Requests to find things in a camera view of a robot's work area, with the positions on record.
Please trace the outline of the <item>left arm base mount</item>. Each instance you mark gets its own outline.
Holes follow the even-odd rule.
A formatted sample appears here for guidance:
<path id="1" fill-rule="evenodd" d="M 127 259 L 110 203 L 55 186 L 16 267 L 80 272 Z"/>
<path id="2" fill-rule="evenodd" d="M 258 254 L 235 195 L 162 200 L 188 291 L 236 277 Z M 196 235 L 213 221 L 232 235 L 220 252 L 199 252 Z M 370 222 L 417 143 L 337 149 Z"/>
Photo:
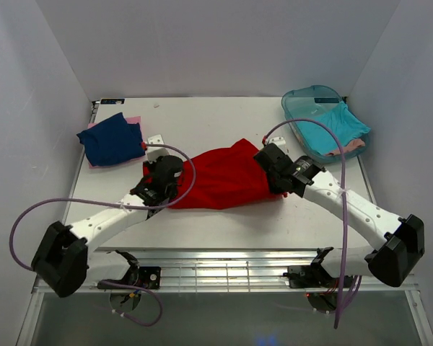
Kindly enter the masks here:
<path id="1" fill-rule="evenodd" d="M 156 290 L 160 287 L 161 274 L 161 267 L 133 267 L 121 279 L 105 279 L 105 281 Z"/>

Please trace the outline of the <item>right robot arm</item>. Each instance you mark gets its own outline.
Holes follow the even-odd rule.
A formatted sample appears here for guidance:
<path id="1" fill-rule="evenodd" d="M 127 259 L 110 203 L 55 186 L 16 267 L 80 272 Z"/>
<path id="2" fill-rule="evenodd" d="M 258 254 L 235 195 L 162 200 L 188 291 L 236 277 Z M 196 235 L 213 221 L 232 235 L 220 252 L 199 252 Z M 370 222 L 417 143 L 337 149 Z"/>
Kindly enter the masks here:
<path id="1" fill-rule="evenodd" d="M 319 205 L 347 223 L 368 245 L 347 250 L 319 249 L 308 266 L 291 277 L 300 285 L 319 287 L 340 275 L 373 276 L 380 282 L 399 287 L 424 255 L 424 223 L 411 214 L 402 218 L 388 212 L 352 190 L 344 190 L 333 175 L 309 156 L 292 161 L 275 143 L 254 156 L 266 173 L 274 194 L 295 194 Z"/>

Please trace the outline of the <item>red t shirt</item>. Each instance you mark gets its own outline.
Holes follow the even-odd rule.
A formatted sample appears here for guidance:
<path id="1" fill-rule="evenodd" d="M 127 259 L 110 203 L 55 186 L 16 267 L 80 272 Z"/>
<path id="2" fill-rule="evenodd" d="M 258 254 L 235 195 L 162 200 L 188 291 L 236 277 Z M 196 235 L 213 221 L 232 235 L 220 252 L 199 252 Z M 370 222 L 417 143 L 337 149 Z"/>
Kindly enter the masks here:
<path id="1" fill-rule="evenodd" d="M 183 162 L 178 195 L 167 201 L 174 209 L 223 210 L 276 200 L 265 172 L 254 160 L 258 149 L 246 139 L 229 148 L 217 148 Z"/>

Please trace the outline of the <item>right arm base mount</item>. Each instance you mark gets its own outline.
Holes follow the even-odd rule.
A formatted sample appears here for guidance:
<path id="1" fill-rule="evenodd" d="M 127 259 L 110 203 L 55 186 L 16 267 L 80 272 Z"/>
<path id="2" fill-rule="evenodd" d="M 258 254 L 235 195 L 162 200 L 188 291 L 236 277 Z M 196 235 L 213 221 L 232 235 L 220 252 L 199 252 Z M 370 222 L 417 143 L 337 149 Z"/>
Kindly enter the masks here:
<path id="1" fill-rule="evenodd" d="M 310 265 L 288 266 L 282 275 L 290 288 L 338 288 L 339 279 L 330 276 L 324 269 Z"/>

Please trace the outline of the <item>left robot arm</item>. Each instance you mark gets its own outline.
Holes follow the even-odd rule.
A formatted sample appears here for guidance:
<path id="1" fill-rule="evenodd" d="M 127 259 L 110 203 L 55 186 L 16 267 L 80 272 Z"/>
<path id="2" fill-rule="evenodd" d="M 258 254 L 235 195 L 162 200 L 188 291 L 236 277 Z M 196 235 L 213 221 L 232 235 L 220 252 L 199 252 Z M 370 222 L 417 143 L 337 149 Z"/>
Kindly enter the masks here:
<path id="1" fill-rule="evenodd" d="M 183 160 L 159 157 L 149 173 L 114 208 L 64 225 L 52 223 L 38 247 L 31 268 L 61 298 L 76 292 L 85 282 L 105 288 L 110 283 L 135 285 L 139 262 L 128 252 L 96 250 L 122 231 L 147 221 L 178 193 Z"/>

